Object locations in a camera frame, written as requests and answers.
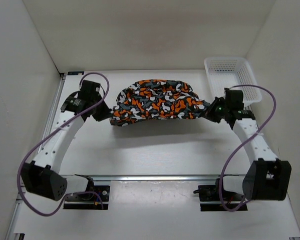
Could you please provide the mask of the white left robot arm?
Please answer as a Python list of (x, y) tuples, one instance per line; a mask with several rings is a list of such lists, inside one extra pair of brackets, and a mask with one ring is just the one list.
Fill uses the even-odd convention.
[(68, 180), (60, 176), (63, 158), (77, 131), (87, 118), (102, 121), (110, 109), (102, 100), (99, 83), (84, 80), (80, 89), (70, 94), (61, 106), (55, 134), (51, 136), (30, 163), (21, 167), (21, 178), (28, 192), (54, 201), (66, 193)]

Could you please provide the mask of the orange camouflage shorts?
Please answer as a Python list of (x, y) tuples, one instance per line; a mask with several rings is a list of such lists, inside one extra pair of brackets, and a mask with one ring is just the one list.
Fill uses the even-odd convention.
[(118, 94), (110, 124), (124, 127), (150, 120), (193, 120), (204, 117), (209, 106), (186, 82), (140, 80)]

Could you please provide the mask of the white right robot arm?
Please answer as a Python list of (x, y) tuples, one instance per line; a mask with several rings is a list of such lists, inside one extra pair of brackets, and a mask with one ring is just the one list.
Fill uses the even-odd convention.
[[(207, 107), (204, 118), (214, 123), (225, 120), (241, 141), (226, 160), (214, 188), (214, 193), (220, 200), (227, 199), (232, 193), (242, 195), (247, 201), (282, 201), (286, 198), (291, 165), (288, 161), (279, 159), (261, 134), (261, 130), (275, 113), (276, 100), (272, 101), (270, 116), (261, 125), (257, 124), (252, 111), (244, 109), (240, 85), (226, 88), (225, 96), (216, 97)], [(241, 148), (248, 156), (250, 167), (245, 176), (227, 176), (225, 170)]]

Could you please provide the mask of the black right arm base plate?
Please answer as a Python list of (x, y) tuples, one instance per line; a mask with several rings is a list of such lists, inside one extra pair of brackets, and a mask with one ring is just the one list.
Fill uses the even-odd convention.
[[(226, 212), (220, 202), (218, 188), (216, 185), (199, 185), (193, 194), (199, 197), (200, 211), (202, 212)], [(231, 192), (222, 191), (223, 201), (227, 208), (234, 209), (243, 199), (243, 195)]]

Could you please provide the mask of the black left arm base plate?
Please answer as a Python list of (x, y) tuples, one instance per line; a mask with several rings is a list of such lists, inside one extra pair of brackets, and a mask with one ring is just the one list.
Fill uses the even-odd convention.
[(63, 203), (64, 210), (108, 210), (110, 198), (110, 185), (91, 182), (87, 187), (87, 191), (93, 191), (98, 195), (71, 194), (65, 198)]

